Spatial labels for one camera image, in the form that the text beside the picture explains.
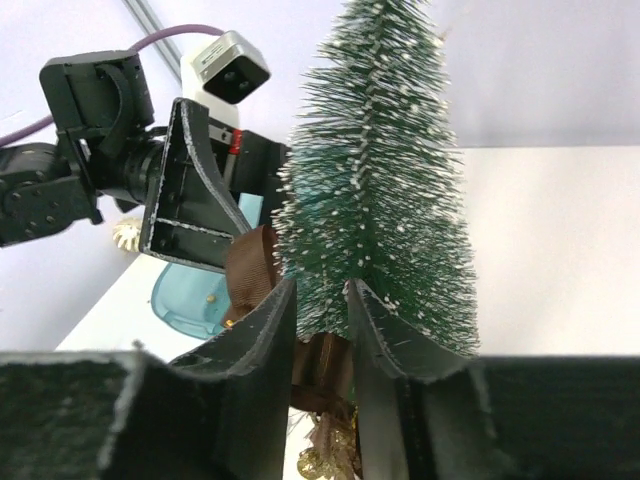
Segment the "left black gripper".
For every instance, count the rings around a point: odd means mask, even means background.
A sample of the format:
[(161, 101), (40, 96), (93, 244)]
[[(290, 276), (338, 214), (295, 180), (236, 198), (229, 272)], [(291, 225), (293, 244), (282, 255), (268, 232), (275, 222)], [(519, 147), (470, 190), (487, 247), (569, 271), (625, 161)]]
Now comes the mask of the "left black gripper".
[(194, 100), (176, 99), (168, 127), (126, 143), (119, 204), (145, 204), (140, 251), (221, 273), (233, 240), (250, 230), (240, 195), (261, 197), (259, 219), (271, 220), (287, 198), (279, 170), (289, 153), (283, 143), (210, 118)]

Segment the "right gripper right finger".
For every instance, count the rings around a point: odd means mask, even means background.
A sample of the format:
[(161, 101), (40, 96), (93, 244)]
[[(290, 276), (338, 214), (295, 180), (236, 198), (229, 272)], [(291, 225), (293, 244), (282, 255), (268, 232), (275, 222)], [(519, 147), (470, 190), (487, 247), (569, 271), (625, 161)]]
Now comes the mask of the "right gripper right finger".
[(360, 281), (349, 323), (368, 479), (635, 479), (639, 361), (461, 357)]

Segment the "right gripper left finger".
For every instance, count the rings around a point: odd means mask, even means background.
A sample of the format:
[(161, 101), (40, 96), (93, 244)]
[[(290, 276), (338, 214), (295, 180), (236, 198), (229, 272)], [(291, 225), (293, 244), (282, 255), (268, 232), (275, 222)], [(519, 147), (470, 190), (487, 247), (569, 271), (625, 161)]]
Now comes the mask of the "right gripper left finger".
[(165, 363), (141, 350), (5, 353), (5, 479), (279, 479), (296, 285)]

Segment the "white gold striped bauble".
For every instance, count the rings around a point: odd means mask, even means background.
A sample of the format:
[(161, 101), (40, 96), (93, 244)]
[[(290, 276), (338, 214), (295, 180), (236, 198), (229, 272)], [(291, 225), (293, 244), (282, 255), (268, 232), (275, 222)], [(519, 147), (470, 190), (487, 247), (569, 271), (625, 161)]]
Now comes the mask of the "white gold striped bauble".
[(112, 230), (112, 240), (118, 249), (129, 253), (138, 253), (141, 230), (141, 218), (124, 218), (114, 226)]

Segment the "brown ribbon pile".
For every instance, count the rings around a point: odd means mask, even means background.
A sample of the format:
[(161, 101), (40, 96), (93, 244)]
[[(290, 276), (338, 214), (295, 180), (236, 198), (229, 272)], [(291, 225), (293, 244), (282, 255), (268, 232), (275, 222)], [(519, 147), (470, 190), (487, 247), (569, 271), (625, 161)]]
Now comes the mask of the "brown ribbon pile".
[[(253, 311), (281, 280), (274, 263), (277, 237), (262, 225), (231, 244), (225, 278), (231, 306), (223, 325), (231, 327)], [(305, 479), (361, 479), (358, 410), (353, 394), (352, 344), (320, 332), (295, 343), (290, 405), (307, 413), (310, 446), (298, 455)]]

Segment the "small green christmas tree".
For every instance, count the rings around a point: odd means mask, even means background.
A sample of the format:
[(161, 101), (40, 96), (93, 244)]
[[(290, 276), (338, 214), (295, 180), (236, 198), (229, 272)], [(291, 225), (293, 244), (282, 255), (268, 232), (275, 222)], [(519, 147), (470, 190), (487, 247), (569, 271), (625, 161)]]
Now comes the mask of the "small green christmas tree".
[(273, 220), (280, 265), (298, 283), (298, 336), (346, 336), (356, 278), (393, 317), (473, 355), (473, 252), (425, 3), (350, 1), (318, 53)]

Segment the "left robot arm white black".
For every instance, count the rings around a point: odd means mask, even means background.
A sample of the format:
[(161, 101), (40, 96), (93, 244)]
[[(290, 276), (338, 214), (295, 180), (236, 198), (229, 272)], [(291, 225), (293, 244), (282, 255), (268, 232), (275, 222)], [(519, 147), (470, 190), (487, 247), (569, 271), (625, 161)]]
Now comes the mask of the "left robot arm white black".
[(222, 271), (232, 241), (250, 228), (238, 196), (262, 198), (261, 223), (282, 206), (277, 172), (287, 149), (223, 117), (269, 79), (258, 52), (210, 46), (195, 67), (214, 105), (178, 98), (158, 127), (135, 51), (50, 60), (40, 82), (57, 141), (2, 149), (2, 245), (53, 236), (79, 220), (99, 224), (98, 200), (109, 196), (122, 211), (143, 208), (142, 253)]

